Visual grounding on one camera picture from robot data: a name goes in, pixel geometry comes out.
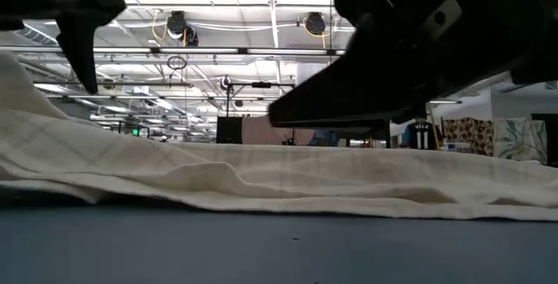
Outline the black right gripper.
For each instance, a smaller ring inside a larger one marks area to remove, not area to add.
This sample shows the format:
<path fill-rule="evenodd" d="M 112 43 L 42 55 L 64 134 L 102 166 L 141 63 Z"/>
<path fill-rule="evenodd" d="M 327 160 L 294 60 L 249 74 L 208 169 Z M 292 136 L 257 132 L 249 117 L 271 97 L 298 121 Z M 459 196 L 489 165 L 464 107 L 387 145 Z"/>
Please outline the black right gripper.
<path fill-rule="evenodd" d="M 506 71 L 517 85 L 558 80 L 558 0 L 335 0 L 355 27 L 352 61 L 425 98 Z"/>

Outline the cream plaid waffle towel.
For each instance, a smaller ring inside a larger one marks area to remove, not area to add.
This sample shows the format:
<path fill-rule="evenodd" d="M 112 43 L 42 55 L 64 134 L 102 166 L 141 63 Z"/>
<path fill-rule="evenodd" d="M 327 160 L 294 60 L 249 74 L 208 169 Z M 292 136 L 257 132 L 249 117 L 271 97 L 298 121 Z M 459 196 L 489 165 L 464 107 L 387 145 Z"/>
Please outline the cream plaid waffle towel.
<path fill-rule="evenodd" d="M 0 188 L 217 211 L 558 222 L 558 170 L 456 152 L 168 144 L 76 120 L 0 52 Z"/>

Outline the white building pillar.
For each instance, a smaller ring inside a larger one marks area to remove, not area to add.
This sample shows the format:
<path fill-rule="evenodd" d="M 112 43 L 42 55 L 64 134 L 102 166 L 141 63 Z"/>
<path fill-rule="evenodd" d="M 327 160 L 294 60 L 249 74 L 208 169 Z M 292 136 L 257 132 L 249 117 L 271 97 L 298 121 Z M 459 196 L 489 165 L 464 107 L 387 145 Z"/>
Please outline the white building pillar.
<path fill-rule="evenodd" d="M 300 85 L 327 67 L 327 64 L 300 63 L 296 65 L 296 85 Z"/>

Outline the pink hanging cloth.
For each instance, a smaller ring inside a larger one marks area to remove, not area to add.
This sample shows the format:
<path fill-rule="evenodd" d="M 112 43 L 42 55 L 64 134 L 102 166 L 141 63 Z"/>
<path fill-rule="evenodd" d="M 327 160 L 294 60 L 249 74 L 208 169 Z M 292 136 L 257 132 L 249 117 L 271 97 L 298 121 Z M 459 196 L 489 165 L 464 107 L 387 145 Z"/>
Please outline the pink hanging cloth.
<path fill-rule="evenodd" d="M 296 145 L 308 145 L 314 133 L 310 129 L 274 127 L 270 124 L 268 116 L 242 119 L 244 145 L 281 145 L 288 139 L 294 139 Z"/>

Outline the brown patterned fabric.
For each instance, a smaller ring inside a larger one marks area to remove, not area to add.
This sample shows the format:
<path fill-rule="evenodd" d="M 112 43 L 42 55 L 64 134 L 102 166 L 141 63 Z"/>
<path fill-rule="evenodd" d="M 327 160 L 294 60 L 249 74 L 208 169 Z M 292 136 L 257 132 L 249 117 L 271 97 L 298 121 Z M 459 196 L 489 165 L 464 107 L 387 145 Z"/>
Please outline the brown patterned fabric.
<path fill-rule="evenodd" d="M 492 120 L 466 117 L 444 121 L 444 134 L 450 142 L 467 143 L 473 153 L 493 156 L 494 128 Z"/>

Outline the long ceiling light bar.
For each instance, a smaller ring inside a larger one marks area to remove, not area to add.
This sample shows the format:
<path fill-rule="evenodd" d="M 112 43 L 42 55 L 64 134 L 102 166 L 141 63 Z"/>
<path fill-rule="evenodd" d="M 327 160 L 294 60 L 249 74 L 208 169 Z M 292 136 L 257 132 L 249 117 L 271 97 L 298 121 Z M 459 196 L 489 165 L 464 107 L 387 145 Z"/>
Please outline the long ceiling light bar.
<path fill-rule="evenodd" d="M 99 54 L 215 54 L 272 56 L 342 56 L 345 50 L 285 48 L 207 48 L 207 47 L 94 47 Z"/>

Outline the floral patterned fabric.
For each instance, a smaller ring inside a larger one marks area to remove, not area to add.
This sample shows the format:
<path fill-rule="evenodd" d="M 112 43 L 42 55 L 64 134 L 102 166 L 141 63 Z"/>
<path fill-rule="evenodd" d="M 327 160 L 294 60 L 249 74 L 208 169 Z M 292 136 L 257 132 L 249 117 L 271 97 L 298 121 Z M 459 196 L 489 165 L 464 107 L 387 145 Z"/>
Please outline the floral patterned fabric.
<path fill-rule="evenodd" d="M 493 122 L 495 158 L 548 162 L 546 123 L 524 118 L 498 118 Z"/>

